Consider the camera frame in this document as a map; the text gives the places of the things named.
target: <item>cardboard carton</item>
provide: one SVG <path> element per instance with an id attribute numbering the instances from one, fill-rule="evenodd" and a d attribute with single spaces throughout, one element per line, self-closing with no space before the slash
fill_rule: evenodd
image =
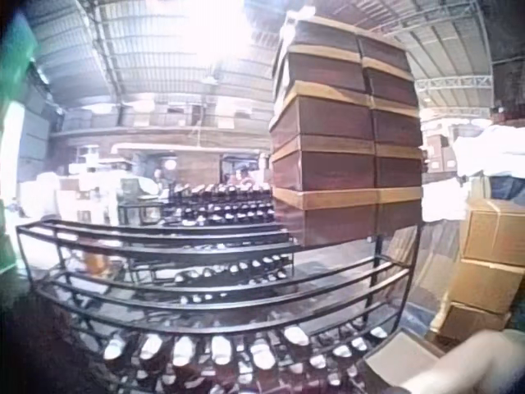
<path id="1" fill-rule="evenodd" d="M 460 303 L 448 306 L 445 320 L 439 334 L 443 337 L 464 341 L 482 330 L 502 330 L 509 321 L 510 314 L 491 314 Z"/>
<path id="2" fill-rule="evenodd" d="M 451 146 L 441 149 L 441 157 L 443 159 L 443 171 L 458 171 L 456 155 Z"/>
<path id="3" fill-rule="evenodd" d="M 450 287 L 450 299 L 495 314 L 510 308 L 525 268 L 462 259 Z"/>
<path id="4" fill-rule="evenodd" d="M 469 202 L 462 257 L 525 267 L 525 208 L 510 201 Z"/>
<path id="5" fill-rule="evenodd" d="M 357 367 L 367 392 L 380 393 L 430 369 L 442 355 L 429 341 L 401 328 L 365 355 Z"/>

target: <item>warehouse wall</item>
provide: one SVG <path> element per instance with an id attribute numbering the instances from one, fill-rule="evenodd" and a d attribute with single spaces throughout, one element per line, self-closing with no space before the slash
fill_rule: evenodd
<path id="1" fill-rule="evenodd" d="M 220 181 L 221 155 L 219 153 L 179 152 L 176 176 L 178 183 L 191 186 Z"/>
<path id="2" fill-rule="evenodd" d="M 136 150 L 120 150 L 118 155 L 112 154 L 112 147 L 118 143 L 145 143 L 145 144 L 180 144 L 188 146 L 213 148 L 242 148 L 260 149 L 269 151 L 269 134 L 249 134 L 243 132 L 205 130 L 200 139 L 196 131 L 191 129 L 111 129 L 96 132 L 62 132 L 52 135 L 49 147 L 46 168 L 57 171 L 58 168 L 67 168 L 75 160 L 76 147 L 96 144 L 99 147 L 100 158 L 122 156 L 132 159 Z M 219 181 L 220 157 L 218 153 L 191 153 L 184 151 L 173 152 L 177 156 L 177 178 L 180 182 L 212 183 Z"/>
<path id="3" fill-rule="evenodd" d="M 17 182 L 33 181 L 44 171 L 49 134 L 57 121 L 55 107 L 46 103 L 44 94 L 29 80 L 21 86 L 16 98 L 25 107 L 18 153 Z"/>

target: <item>worker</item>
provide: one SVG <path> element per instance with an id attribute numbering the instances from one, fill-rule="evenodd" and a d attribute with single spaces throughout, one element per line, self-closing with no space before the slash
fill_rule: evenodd
<path id="1" fill-rule="evenodd" d="M 524 384 L 525 332 L 483 331 L 383 394 L 518 394 Z"/>
<path id="2" fill-rule="evenodd" d="M 255 180 L 249 175 L 249 171 L 247 167 L 242 167 L 240 169 L 240 185 L 254 185 Z"/>

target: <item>metal shoe rack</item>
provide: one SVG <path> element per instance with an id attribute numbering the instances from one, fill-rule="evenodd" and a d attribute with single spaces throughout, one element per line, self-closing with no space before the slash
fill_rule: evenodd
<path id="1" fill-rule="evenodd" d="M 169 225 L 179 225 L 180 216 L 176 215 L 177 210 L 184 212 L 186 209 L 194 212 L 195 216 L 199 214 L 200 209 L 206 215 L 212 216 L 213 212 L 210 208 L 215 208 L 217 213 L 225 215 L 231 211 L 237 211 L 242 206 L 253 207 L 253 209 L 261 210 L 264 214 L 260 218 L 244 218 L 238 221 L 237 218 L 232 220 L 233 223 L 228 225 L 242 226 L 247 224 L 254 224 L 255 222 L 273 222 L 273 204 L 272 193 L 268 190 L 257 190 L 242 188 L 241 186 L 225 186 L 214 185 L 216 190 L 219 187 L 233 188 L 235 193 L 228 194 L 211 194 L 209 193 L 194 193 L 191 190 L 186 190 L 184 195 L 174 195 L 173 193 L 167 199 L 146 199 L 134 201 L 122 201 L 118 205 L 118 218 L 121 225 L 129 226 L 132 224 L 139 224 L 140 226 L 148 226 L 160 223 Z"/>
<path id="2" fill-rule="evenodd" d="M 64 337 L 112 392 L 363 393 L 354 364 L 399 325 L 420 227 L 410 265 L 383 255 L 378 236 L 373 256 L 306 275 L 293 270 L 304 248 L 275 223 L 54 220 L 19 226 L 17 236 L 33 291 L 67 316 Z M 57 248 L 57 265 L 38 279 L 28 238 Z M 95 276 L 79 268 L 94 254 L 112 269 Z M 385 293 L 402 281 L 394 306 Z"/>

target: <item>brown wooden box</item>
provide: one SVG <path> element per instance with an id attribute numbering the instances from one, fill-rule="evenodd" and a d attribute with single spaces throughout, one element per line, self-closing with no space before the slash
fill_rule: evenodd
<path id="1" fill-rule="evenodd" d="M 286 41 L 281 37 L 279 41 L 272 66 L 274 79 L 280 78 L 281 64 L 290 45 L 330 47 L 359 53 L 358 39 L 352 30 L 342 30 L 330 23 L 316 23 L 315 20 L 290 22 L 290 26 L 293 26 L 294 37 Z"/>
<path id="2" fill-rule="evenodd" d="M 371 67 L 365 68 L 364 74 L 365 80 L 369 84 L 368 93 L 371 95 L 415 108 L 418 106 L 418 95 L 413 80 Z"/>
<path id="3" fill-rule="evenodd" d="M 420 223 L 422 196 L 421 186 L 377 189 L 377 234 L 391 235 Z"/>
<path id="4" fill-rule="evenodd" d="M 376 144 L 376 187 L 411 187 L 422 184 L 419 148 Z"/>
<path id="5" fill-rule="evenodd" d="M 421 222 L 422 188 L 297 192 L 274 188 L 276 220 L 301 245 L 392 234 Z"/>
<path id="6" fill-rule="evenodd" d="M 374 140 L 379 144 L 418 147 L 422 145 L 418 112 L 399 112 L 396 108 L 372 110 Z"/>
<path id="7" fill-rule="evenodd" d="M 374 190 L 358 190 L 357 198 L 361 199 L 359 201 L 361 205 L 356 206 L 344 206 L 349 200 L 351 201 L 351 198 L 343 196 L 345 192 L 314 193 L 315 195 L 308 196 L 311 197 L 308 199 L 304 195 L 294 194 L 288 190 L 274 190 L 276 197 L 286 199 L 286 202 L 274 199 L 276 220 L 301 245 L 330 245 L 360 240 L 374 234 L 376 223 Z M 337 195 L 342 198 L 342 201 L 339 201 L 338 204 L 331 204 L 338 200 Z M 308 206 L 306 201 L 314 200 L 320 200 L 321 205 Z"/>
<path id="8" fill-rule="evenodd" d="M 407 54 L 401 43 L 391 40 L 386 42 L 383 37 L 363 37 L 362 35 L 359 36 L 358 41 L 363 58 L 375 59 L 400 70 L 410 72 Z"/>
<path id="9" fill-rule="evenodd" d="M 276 187 L 341 190 L 374 187 L 374 143 L 298 135 L 272 155 Z"/>
<path id="10" fill-rule="evenodd" d="M 297 135 L 373 140 L 369 104 L 365 94 L 296 81 L 270 125 L 272 150 Z"/>
<path id="11" fill-rule="evenodd" d="M 297 80 L 364 92 L 365 84 L 358 53 L 328 47 L 292 45 L 274 79 L 274 100 L 279 102 Z"/>

